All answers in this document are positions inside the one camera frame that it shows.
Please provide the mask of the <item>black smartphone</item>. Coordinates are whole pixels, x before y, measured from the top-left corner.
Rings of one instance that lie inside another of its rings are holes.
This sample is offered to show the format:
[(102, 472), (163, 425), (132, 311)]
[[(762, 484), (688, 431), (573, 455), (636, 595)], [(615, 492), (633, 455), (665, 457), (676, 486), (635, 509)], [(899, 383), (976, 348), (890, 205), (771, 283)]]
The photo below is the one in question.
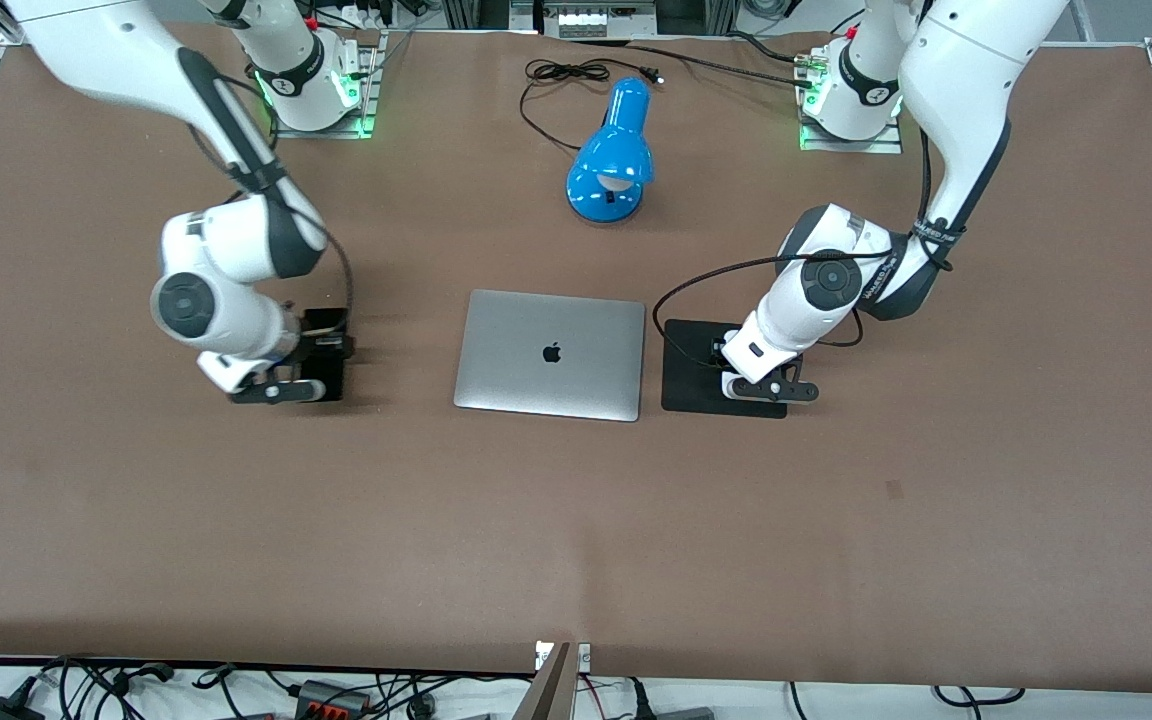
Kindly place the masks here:
[[(301, 314), (302, 331), (306, 338), (319, 334), (349, 333), (348, 311), (344, 306), (310, 306)], [(347, 361), (314, 359), (306, 354), (300, 364), (300, 379), (319, 379), (326, 386), (326, 396), (319, 402), (342, 400)]]

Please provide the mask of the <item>black mouse pad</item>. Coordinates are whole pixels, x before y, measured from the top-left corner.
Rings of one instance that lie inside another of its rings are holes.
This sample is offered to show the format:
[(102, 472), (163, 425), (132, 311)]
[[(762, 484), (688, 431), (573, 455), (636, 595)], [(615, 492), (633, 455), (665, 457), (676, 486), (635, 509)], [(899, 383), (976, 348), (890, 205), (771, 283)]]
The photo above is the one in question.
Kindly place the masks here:
[(749, 416), (785, 419), (788, 407), (727, 397), (722, 370), (714, 366), (717, 342), (738, 327), (733, 323), (698, 323), (669, 319), (664, 323), (662, 386), (660, 406), (672, 414)]

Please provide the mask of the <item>silver laptop with apple logo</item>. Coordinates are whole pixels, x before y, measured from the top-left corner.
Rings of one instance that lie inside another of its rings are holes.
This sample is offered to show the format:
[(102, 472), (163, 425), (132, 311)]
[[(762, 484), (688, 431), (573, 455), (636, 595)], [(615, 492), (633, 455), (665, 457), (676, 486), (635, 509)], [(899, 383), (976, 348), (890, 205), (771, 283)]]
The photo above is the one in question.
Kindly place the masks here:
[(637, 420), (645, 314), (632, 301), (473, 290), (454, 406)]

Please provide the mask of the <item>blue desk lamp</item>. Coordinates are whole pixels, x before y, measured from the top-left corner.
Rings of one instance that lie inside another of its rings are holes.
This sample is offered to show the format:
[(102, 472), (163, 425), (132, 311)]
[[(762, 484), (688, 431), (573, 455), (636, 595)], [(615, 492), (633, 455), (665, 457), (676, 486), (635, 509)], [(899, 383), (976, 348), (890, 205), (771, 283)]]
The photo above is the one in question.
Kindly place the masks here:
[(591, 223), (620, 223), (641, 209), (655, 177), (654, 158), (644, 135), (652, 101), (647, 83), (627, 77), (614, 83), (602, 118), (573, 159), (566, 199)]

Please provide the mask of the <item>black box with orange connectors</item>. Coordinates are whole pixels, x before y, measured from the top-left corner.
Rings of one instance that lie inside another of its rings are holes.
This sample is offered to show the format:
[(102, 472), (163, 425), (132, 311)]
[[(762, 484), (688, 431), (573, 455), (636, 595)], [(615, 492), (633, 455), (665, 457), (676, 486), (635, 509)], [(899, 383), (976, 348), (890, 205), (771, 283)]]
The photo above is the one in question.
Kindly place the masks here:
[(372, 707), (369, 694), (306, 680), (296, 696), (296, 720), (364, 720)]

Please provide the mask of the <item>white power strip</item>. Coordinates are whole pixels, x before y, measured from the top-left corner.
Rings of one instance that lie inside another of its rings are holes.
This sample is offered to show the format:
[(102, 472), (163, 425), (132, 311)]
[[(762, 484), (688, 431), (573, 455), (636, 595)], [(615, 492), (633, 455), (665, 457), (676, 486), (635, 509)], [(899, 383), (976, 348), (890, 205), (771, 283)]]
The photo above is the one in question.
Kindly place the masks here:
[(632, 40), (658, 28), (655, 0), (543, 0), (541, 18), (563, 40)]

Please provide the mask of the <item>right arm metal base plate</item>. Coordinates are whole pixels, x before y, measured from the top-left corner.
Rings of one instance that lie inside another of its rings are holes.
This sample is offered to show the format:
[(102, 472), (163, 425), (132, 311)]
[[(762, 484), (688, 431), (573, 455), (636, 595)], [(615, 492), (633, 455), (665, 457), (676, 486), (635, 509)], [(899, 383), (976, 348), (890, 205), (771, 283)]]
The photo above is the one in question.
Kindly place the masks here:
[(328, 28), (308, 32), (314, 41), (291, 69), (257, 70), (280, 137), (367, 138), (384, 47), (361, 45)]

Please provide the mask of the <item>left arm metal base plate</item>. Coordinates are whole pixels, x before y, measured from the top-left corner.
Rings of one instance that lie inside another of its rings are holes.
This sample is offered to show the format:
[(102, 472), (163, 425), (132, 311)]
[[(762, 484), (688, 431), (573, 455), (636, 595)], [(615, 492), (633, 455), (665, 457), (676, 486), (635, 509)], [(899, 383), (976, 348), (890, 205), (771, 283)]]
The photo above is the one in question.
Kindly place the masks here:
[(896, 79), (856, 73), (844, 59), (846, 38), (814, 47), (809, 63), (795, 70), (808, 82), (797, 91), (799, 149), (900, 154)]

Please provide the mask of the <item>white post bracket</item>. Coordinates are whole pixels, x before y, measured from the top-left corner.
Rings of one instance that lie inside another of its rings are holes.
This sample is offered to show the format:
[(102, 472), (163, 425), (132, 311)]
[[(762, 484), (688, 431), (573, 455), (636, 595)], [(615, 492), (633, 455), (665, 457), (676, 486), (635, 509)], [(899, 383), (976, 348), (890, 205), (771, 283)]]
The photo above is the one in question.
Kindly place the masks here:
[[(535, 643), (535, 673), (540, 673), (543, 666), (550, 659), (550, 653), (558, 647), (558, 643), (538, 641)], [(577, 657), (577, 666), (579, 666), (581, 674), (591, 673), (591, 646), (586, 642), (581, 642), (576, 644), (576, 651), (573, 652)]]

